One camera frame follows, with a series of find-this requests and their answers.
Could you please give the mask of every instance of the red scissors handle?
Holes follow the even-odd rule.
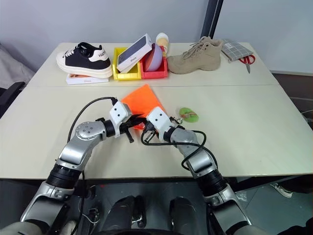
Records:
[[[239,59],[240,62],[244,63],[244,64],[250,64],[252,65],[255,61],[255,56],[254,55],[248,55],[248,56],[245,56],[243,58],[240,58]]]

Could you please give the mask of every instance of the black and white sneaker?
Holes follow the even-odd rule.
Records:
[[[88,43],[80,43],[74,49],[60,52],[57,55],[57,64],[67,73],[98,78],[112,76],[110,59],[101,45],[94,47]]]

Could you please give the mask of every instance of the yellow container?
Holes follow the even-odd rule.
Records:
[[[126,49],[127,47],[115,47],[114,48],[114,57],[113,57],[113,64],[112,64],[114,80],[119,80],[119,81],[140,80],[141,73],[140,73],[139,62],[134,67],[132,67],[132,69],[129,70],[128,73],[120,73],[116,68],[117,57]]]

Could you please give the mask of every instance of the orange cloth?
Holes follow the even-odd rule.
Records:
[[[133,114],[142,114],[141,117],[144,118],[157,106],[165,111],[148,84],[143,85],[123,98],[122,103],[127,104]]]

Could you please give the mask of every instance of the tan suede boot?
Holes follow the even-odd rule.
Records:
[[[202,37],[182,55],[167,57],[168,68],[173,73],[184,74],[197,69],[216,70],[221,64],[222,40]]]

